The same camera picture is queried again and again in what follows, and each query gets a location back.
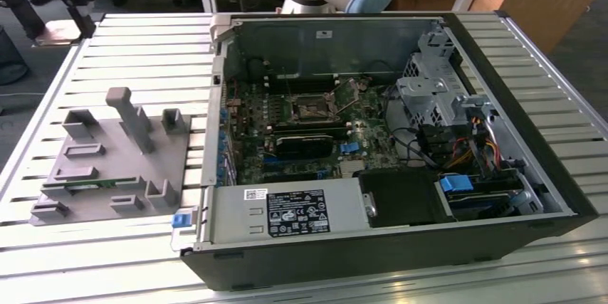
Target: blue latch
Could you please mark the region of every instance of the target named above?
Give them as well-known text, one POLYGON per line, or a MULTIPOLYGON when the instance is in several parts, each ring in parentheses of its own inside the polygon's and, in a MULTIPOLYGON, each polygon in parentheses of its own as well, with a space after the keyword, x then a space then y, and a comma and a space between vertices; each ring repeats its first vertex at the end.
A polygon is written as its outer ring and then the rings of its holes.
POLYGON ((438 180, 444 192, 468 192, 473 184, 465 174, 449 174, 438 180))
POLYGON ((352 142, 349 144, 341 144, 340 145, 340 152, 341 153, 350 153, 350 152, 354 152, 354 151, 358 151, 358 143, 357 142, 352 142))
POLYGON ((192 226, 192 214, 174 214, 170 220, 173 228, 186 228, 192 226))

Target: red wire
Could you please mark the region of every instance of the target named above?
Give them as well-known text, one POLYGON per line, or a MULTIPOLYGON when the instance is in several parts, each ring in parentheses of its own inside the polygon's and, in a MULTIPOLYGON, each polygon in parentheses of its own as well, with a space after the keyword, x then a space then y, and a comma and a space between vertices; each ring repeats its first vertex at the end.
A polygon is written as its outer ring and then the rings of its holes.
POLYGON ((462 140, 466 140, 466 138, 458 138, 458 139, 456 139, 454 146, 452 147, 452 159, 456 157, 456 147, 457 147, 457 143, 461 142, 462 140))

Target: metal workbench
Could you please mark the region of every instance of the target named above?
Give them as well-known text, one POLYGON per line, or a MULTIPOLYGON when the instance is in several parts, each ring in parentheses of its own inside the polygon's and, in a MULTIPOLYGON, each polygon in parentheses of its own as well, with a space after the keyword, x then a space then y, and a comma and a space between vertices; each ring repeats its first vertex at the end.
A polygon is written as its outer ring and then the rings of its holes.
MULTIPOLYGON (((0 175, 0 302, 608 300, 606 124, 509 19, 494 14, 458 16, 597 208, 597 220, 564 236, 536 241, 498 261, 232 293, 206 289, 170 250, 170 216, 29 226, 29 209, 65 136, 58 122, 72 108, 89 108, 96 118, 117 117, 104 106, 112 86, 132 89, 132 101, 144 105, 148 115, 177 107, 193 116, 182 206, 198 202, 213 57, 210 16, 108 15, 94 37, 70 49, 0 175)), ((482 92, 481 85, 472 83, 482 92)))

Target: yellow wire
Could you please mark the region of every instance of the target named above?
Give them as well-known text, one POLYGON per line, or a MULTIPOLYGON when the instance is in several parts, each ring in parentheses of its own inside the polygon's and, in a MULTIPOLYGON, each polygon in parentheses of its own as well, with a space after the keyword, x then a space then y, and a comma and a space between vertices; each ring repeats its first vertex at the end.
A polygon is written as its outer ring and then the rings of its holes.
POLYGON ((470 150, 466 151, 465 154, 462 154, 449 165, 448 165, 448 169, 450 167, 453 167, 454 165, 462 163, 465 161, 466 158, 469 158, 469 156, 472 155, 472 152, 470 150))

